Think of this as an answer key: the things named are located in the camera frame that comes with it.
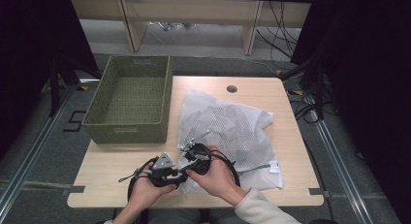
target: wooden table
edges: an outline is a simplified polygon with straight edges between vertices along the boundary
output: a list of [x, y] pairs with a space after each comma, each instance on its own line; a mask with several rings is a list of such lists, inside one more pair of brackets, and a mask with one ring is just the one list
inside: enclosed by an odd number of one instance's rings
[[[237, 87], [236, 93], [227, 90]], [[283, 189], [265, 190], [266, 197], [278, 206], [320, 206], [322, 193], [311, 191], [320, 187], [304, 147], [282, 81], [273, 78], [174, 77], [168, 140], [165, 144], [95, 144], [85, 153], [74, 186], [84, 186], [80, 193], [71, 193], [71, 208], [121, 208], [127, 204], [129, 180], [119, 183], [148, 159], [167, 151], [175, 162], [178, 121], [186, 91], [193, 87], [219, 100], [229, 100], [274, 113], [274, 120], [265, 131], [271, 138], [284, 179]], [[162, 196], [154, 208], [217, 208], [229, 204], [210, 195], [179, 189]]]

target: person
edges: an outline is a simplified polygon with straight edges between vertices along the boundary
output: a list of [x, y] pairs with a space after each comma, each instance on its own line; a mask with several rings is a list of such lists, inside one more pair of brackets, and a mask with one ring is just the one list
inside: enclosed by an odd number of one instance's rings
[[[208, 149], [218, 150], [214, 145], [209, 145]], [[211, 157], [209, 171], [204, 176], [198, 175], [191, 170], [187, 170], [186, 173], [210, 195], [219, 197], [233, 206], [237, 217], [246, 223], [299, 223], [294, 217], [269, 202], [259, 190], [251, 188], [246, 192], [238, 187], [235, 184], [230, 169], [222, 160]], [[155, 187], [148, 178], [140, 177], [134, 184], [128, 204], [113, 221], [110, 220], [104, 223], [134, 223], [142, 211], [150, 208], [160, 196], [174, 190], [176, 190], [175, 184]]]

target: carpeted floor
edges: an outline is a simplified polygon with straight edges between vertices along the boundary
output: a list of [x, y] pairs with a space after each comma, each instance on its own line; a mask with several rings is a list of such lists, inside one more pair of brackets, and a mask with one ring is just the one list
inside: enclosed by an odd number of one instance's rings
[[[95, 54], [100, 70], [104, 70], [109, 55]], [[270, 61], [246, 61], [241, 59], [172, 57], [172, 67], [176, 76], [236, 76], [236, 77], [275, 77]], [[285, 69], [294, 68], [293, 64], [277, 62]], [[300, 77], [291, 78], [284, 83], [286, 90], [300, 90]], [[79, 127], [83, 111], [96, 90], [97, 82], [88, 83], [88, 89], [78, 89], [71, 96], [68, 104], [55, 126], [47, 145], [38, 162], [28, 177], [25, 186], [18, 194], [4, 223], [95, 223], [99, 220], [111, 219], [113, 209], [110, 208], [69, 208], [67, 206], [67, 188], [75, 181], [82, 158], [90, 138]], [[289, 95], [294, 110], [301, 109], [301, 96]], [[49, 112], [49, 92], [46, 90], [39, 99], [38, 108], [33, 111], [26, 128], [20, 138], [0, 163], [1, 192], [7, 182], [13, 178], [19, 165], [28, 152], [31, 144], [47, 121]], [[325, 120], [332, 137], [338, 146], [351, 176], [358, 186], [374, 223], [399, 223], [390, 204], [375, 181], [365, 161], [355, 155], [356, 147], [344, 123], [335, 114], [333, 106], [325, 107]], [[315, 124], [298, 120], [301, 134], [312, 152], [312, 162], [318, 178], [330, 196], [329, 202], [320, 207], [283, 208], [302, 223], [314, 219], [334, 219], [340, 224], [359, 223], [353, 208], [347, 199], [344, 188], [335, 172], [332, 161], [326, 151]]]

